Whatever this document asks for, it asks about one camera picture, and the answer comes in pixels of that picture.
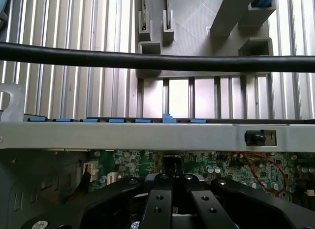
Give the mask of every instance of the motherboard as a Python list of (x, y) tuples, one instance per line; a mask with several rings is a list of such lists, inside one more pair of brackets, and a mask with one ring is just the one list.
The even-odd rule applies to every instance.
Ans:
[(90, 151), (96, 168), (90, 191), (125, 176), (165, 172), (165, 159), (177, 157), (185, 173), (201, 175), (207, 183), (227, 177), (257, 190), (264, 190), (315, 211), (314, 153), (183, 152), (168, 155), (152, 151)]

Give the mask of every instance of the green circuit board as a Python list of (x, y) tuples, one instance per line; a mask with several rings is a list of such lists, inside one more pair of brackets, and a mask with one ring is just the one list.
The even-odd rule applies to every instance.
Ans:
[[(106, 185), (107, 174), (117, 172), (120, 178), (125, 176), (146, 176), (150, 173), (163, 172), (164, 152), (152, 151), (91, 151), (91, 161), (98, 161), (98, 181), (93, 181), (91, 191)], [(311, 153), (264, 153), (266, 157), (280, 165), (288, 179), (286, 191), (278, 197), (292, 201), (298, 179), (315, 178), (315, 154)], [(218, 177), (228, 177), (243, 184), (261, 189), (255, 181), (249, 166), (242, 160), (242, 155), (228, 152), (184, 152), (177, 157), (182, 159), (185, 173), (203, 176), (206, 182)], [(267, 188), (283, 188), (283, 175), (272, 163), (261, 158), (251, 157), (257, 176)]]

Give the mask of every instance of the red wire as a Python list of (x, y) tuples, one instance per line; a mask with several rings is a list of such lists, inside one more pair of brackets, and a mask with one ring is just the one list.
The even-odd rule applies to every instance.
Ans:
[(229, 155), (226, 156), (226, 157), (228, 158), (228, 157), (231, 157), (231, 156), (233, 156), (233, 155), (235, 155), (235, 154), (239, 155), (240, 153), (243, 154), (244, 159), (245, 159), (245, 161), (247, 162), (248, 167), (250, 168), (250, 171), (251, 171), (251, 173), (253, 174), (255, 180), (258, 182), (258, 184), (259, 184), (265, 191), (268, 191), (268, 192), (271, 192), (271, 193), (277, 195), (277, 194), (280, 194), (280, 193), (282, 193), (282, 192), (284, 192), (284, 191), (286, 190), (286, 186), (287, 186), (288, 180), (287, 180), (287, 177), (285, 176), (285, 172), (284, 172), (283, 168), (282, 168), (279, 164), (277, 164), (277, 163), (276, 163), (275, 161), (273, 161), (272, 159), (267, 158), (267, 157), (265, 157), (265, 156), (263, 156), (263, 155), (261, 155), (261, 154), (258, 154), (258, 153), (250, 153), (250, 154), (253, 155), (253, 156), (256, 156), (256, 157), (265, 159), (266, 161), (268, 161), (268, 162), (274, 164), (274, 165), (276, 166), (276, 168), (281, 172), (281, 174), (282, 174), (282, 176), (283, 176), (283, 188), (282, 188), (282, 190), (280, 190), (280, 191), (275, 191), (275, 190), (273, 190), (273, 189), (271, 189), (271, 188), (266, 188), (266, 187), (262, 184), (262, 180), (260, 180), (260, 179), (258, 178), (257, 172), (255, 171), (255, 169), (254, 169), (254, 167), (253, 167), (253, 165), (252, 165), (252, 163), (251, 163), (251, 161), (250, 161), (250, 159), (249, 159), (247, 153), (245, 153), (245, 152), (236, 152), (236, 153), (231, 153), (231, 154), (229, 154)]

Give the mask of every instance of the white connector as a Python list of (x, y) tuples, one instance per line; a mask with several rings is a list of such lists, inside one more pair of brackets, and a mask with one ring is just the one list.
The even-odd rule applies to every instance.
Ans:
[(98, 161), (90, 161), (83, 164), (83, 174), (85, 171), (91, 174), (90, 182), (96, 181), (98, 178)]
[(118, 172), (110, 172), (107, 174), (107, 184), (112, 184), (117, 180)]

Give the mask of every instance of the black cable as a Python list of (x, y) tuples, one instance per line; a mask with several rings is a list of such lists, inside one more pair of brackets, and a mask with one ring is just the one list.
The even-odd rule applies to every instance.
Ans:
[(223, 72), (315, 72), (314, 56), (194, 57), (96, 52), (0, 42), (0, 60), (37, 64)]

